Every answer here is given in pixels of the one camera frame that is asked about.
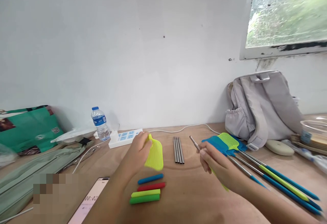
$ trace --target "bottle label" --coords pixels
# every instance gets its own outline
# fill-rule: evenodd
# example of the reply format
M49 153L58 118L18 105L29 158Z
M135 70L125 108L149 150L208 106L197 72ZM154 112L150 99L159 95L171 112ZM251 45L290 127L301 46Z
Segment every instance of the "bottle label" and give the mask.
M95 126L103 125L106 121L107 120L105 115L102 115L100 117L97 116L93 118L93 123Z

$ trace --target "blue rubber grip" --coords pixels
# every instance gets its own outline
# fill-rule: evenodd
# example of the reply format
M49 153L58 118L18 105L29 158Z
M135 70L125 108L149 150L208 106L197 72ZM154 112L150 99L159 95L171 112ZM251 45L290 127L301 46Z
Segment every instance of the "blue rubber grip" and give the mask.
M256 183L258 183L259 185L263 186L264 188L266 188L260 181L258 181L257 178L255 178L253 175L250 176L250 179L255 181Z
M273 172L275 175L277 175L280 178L282 178L284 181L288 182L289 184L291 184L292 186L294 186L295 188L297 188L298 190L300 190L301 192L303 192L306 195L308 195L309 197L311 197L311 198L313 198L315 200L320 200L315 194L313 194L312 192L308 191L304 187L300 186L298 183L296 183L296 182L292 181L291 179L287 178L286 176L282 175L281 173L279 173L278 171L274 170L270 166L267 165L266 168L268 170L270 170L271 172Z
M309 204L311 204L312 207L316 208L317 210L322 211L321 207L317 205L315 202L313 202L311 199L309 199Z
M310 205L308 202L300 199L298 196L296 196L294 193L292 193L290 190L288 190L286 187L279 184L277 181L274 181L267 175L262 176L267 182L274 185L276 188L281 190L283 193L285 193L287 196L289 196L291 199L298 202L300 205L302 205L304 208L306 208L311 213L314 213L315 215L321 215L320 211L314 208L312 205Z
M150 182L150 181L158 180L158 179L161 179L163 177L164 177L163 174L159 174L159 175L155 175L155 176L150 176L150 177L147 177L147 178L144 178L144 179L140 179L137 183L139 185L141 185L143 183L147 183L147 182Z

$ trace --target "window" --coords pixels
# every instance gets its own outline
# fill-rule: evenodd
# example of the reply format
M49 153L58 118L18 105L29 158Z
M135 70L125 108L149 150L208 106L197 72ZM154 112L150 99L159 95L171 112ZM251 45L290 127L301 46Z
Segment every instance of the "window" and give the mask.
M327 0L247 0L241 59L327 51Z

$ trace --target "red rubber grip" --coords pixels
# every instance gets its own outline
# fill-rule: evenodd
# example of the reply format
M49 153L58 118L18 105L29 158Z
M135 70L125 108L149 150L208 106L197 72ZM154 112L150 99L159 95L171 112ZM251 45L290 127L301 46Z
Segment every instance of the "red rubber grip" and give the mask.
M160 182L157 184L152 184L152 185L147 185L147 186L141 186L137 189L138 192L141 191L147 191L147 190L153 190L153 189L160 189L160 188L164 188L166 186L165 182Z

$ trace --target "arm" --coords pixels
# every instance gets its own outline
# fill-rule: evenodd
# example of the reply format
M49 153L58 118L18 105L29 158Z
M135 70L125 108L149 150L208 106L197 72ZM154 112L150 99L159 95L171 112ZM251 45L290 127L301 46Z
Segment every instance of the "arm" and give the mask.
M128 152L103 189L83 224L115 223L120 212L123 192L131 178L143 168L152 145L148 133L135 136Z
M318 223L305 211L297 210L274 193L253 183L210 143L204 142L199 146L204 170L211 174L211 167L221 183L253 204L271 223Z

